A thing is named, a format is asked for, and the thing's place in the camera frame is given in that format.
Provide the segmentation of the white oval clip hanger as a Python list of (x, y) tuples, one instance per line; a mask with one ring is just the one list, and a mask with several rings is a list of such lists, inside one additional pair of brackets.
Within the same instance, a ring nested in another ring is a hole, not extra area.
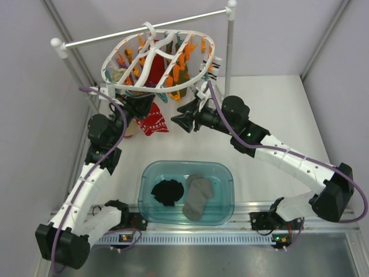
[(102, 93), (111, 98), (154, 93), (178, 102), (187, 89), (204, 89), (217, 78), (223, 60), (210, 36), (145, 26), (147, 31), (124, 38), (103, 62)]

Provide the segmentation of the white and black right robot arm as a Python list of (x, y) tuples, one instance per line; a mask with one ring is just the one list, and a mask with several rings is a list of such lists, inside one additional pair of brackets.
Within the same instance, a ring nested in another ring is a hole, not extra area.
[(345, 163), (338, 167), (329, 164), (318, 165), (301, 155), (293, 155), (270, 132), (249, 120), (250, 109), (238, 96), (227, 96), (217, 111), (201, 107), (198, 98), (177, 109), (179, 115), (171, 121), (186, 132), (198, 131), (206, 126), (222, 133), (230, 127), (249, 146), (245, 147), (236, 138), (230, 143), (240, 153), (271, 164), (305, 184), (310, 191), (294, 197), (280, 197), (269, 208), (266, 224), (272, 229), (282, 229), (289, 222), (303, 217), (317, 216), (328, 222), (339, 222), (350, 201), (354, 187), (347, 181), (352, 169)]

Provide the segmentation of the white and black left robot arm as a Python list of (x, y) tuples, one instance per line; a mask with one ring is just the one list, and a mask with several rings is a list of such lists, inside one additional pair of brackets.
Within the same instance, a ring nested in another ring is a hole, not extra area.
[(90, 145), (76, 184), (59, 211), (47, 224), (40, 224), (35, 237), (42, 258), (55, 267), (79, 269), (91, 248), (108, 232), (130, 224), (129, 207), (119, 200), (107, 201), (97, 215), (88, 219), (95, 198), (112, 177), (121, 157), (119, 144), (134, 119), (149, 114), (153, 95), (110, 99), (110, 116), (95, 114), (88, 121)]

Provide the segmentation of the red patterned sock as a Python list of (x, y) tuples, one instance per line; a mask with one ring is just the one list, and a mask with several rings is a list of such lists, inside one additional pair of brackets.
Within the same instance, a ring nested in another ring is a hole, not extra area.
[(155, 102), (152, 103), (150, 112), (148, 113), (146, 118), (136, 119), (136, 123), (146, 136), (151, 136), (154, 133), (169, 132), (165, 118)]

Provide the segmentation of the olive green sock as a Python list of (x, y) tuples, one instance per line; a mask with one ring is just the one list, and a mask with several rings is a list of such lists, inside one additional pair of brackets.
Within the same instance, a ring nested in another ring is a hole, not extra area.
[[(179, 60), (176, 62), (177, 66), (174, 66), (170, 72), (170, 76), (173, 78), (173, 85), (183, 84), (190, 79), (186, 57), (186, 49), (184, 49), (183, 54), (179, 56)], [(186, 94), (187, 87), (178, 91), (170, 92), (170, 97), (173, 100), (180, 102)]]

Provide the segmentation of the white black striped sock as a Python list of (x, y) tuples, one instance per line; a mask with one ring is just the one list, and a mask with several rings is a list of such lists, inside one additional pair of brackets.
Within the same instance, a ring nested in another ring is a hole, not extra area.
[(204, 81), (212, 80), (212, 81), (216, 82), (217, 78), (218, 78), (219, 70), (220, 70), (222, 64), (223, 64), (223, 59), (215, 56), (212, 59), (210, 65), (207, 69), (207, 72), (202, 76), (202, 79)]

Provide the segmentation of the grey sock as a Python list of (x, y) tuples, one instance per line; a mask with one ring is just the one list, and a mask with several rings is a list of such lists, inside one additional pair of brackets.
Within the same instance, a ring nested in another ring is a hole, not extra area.
[(193, 174), (187, 178), (186, 187), (187, 197), (182, 212), (189, 220), (199, 221), (207, 201), (214, 197), (211, 181), (209, 178), (204, 178), (202, 174)]

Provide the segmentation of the white drying rack stand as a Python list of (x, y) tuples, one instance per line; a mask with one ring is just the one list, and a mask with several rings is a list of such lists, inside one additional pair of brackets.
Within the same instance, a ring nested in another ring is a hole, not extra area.
[[(74, 66), (69, 61), (69, 50), (73, 48), (78, 48), (81, 46), (86, 46), (90, 44), (94, 44), (97, 42), (108, 41), (117, 38), (123, 38), (120, 44), (116, 47), (116, 49), (108, 56), (108, 58), (103, 63), (103, 67), (101, 70), (101, 75), (104, 78), (104, 82), (106, 86), (107, 84), (111, 84), (115, 87), (115, 91), (117, 89), (122, 90), (123, 92), (127, 91), (138, 91), (144, 93), (170, 93), (174, 91), (181, 90), (186, 87), (190, 87), (194, 85), (197, 81), (202, 79), (202, 76), (207, 72), (207, 69), (215, 57), (215, 45), (214, 41), (203, 33), (197, 31), (180, 31), (180, 30), (172, 30), (165, 29), (165, 27), (170, 27), (172, 25), (178, 25), (183, 23), (189, 23), (192, 21), (201, 20), (208, 17), (214, 17), (225, 14), (228, 18), (228, 31), (227, 31), (227, 56), (225, 61), (225, 88), (224, 88), (224, 96), (230, 95), (231, 88), (231, 66), (232, 66), (232, 51), (233, 51), (233, 38), (234, 38), (234, 20), (236, 14), (236, 1), (228, 1), (227, 6), (223, 10), (218, 10), (215, 12), (200, 14), (196, 16), (181, 18), (174, 21), (168, 21), (165, 23), (159, 23), (152, 25), (149, 22), (145, 22), (141, 28), (131, 29), (123, 32), (117, 32), (109, 35), (104, 35), (96, 38), (91, 38), (87, 40), (81, 40), (77, 42), (65, 43), (62, 42), (58, 38), (53, 38), (50, 43), (54, 48), (58, 56), (61, 60), (63, 60), (66, 66), (69, 68), (69, 71), (72, 72), (75, 70)], [(143, 46), (140, 47), (138, 54), (135, 56), (133, 61), (130, 63), (128, 69), (125, 71), (124, 75), (117, 83), (112, 83), (105, 75), (106, 65), (109, 63), (114, 54), (116, 54), (119, 48), (128, 43), (130, 40), (134, 38), (138, 38), (141, 35), (147, 34), (148, 37)], [(182, 44), (179, 47), (179, 50), (176, 54), (167, 54), (161, 50), (169, 42), (173, 41), (177, 35), (185, 35)], [(170, 87), (169, 85), (164, 85), (164, 82), (167, 80), (170, 71), (176, 65), (176, 62), (179, 60), (179, 56), (188, 45), (188, 42), (193, 36), (199, 36), (201, 39), (205, 41), (205, 44), (209, 45), (209, 54), (207, 55), (207, 61), (202, 66), (199, 73), (189, 79), (189, 81), (179, 84), (174, 87)], [(170, 65), (165, 70), (163, 76), (161, 77), (159, 83), (153, 87), (149, 88), (144, 86), (150, 72), (152, 61), (155, 55), (160, 55), (164, 59), (170, 60)]]

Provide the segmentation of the teal transparent plastic tub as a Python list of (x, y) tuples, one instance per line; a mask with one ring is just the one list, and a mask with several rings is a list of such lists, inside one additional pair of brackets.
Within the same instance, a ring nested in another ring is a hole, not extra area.
[[(187, 197), (186, 180), (189, 175), (202, 174), (209, 178), (214, 197), (205, 205), (199, 221), (186, 218), (182, 212)], [(162, 180), (174, 179), (182, 183), (184, 194), (174, 207), (165, 207), (151, 194), (153, 187)], [(231, 172), (222, 164), (194, 161), (157, 161), (151, 163), (142, 173), (138, 209), (141, 215), (152, 223), (218, 226), (233, 215), (235, 208), (234, 180)]]

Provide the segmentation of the aluminium mounting rail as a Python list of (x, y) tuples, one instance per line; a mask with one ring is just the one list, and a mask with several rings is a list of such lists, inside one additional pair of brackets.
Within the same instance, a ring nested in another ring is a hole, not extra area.
[(274, 229), (262, 223), (265, 203), (241, 203), (233, 215), (219, 226), (196, 224), (164, 224), (145, 220), (134, 213), (133, 225), (114, 231), (92, 232), (91, 247), (123, 249), (131, 245), (270, 245), (287, 249), (301, 236), (302, 231), (313, 233), (357, 232), (353, 223), (327, 222), (317, 217), (296, 219), (284, 227)]

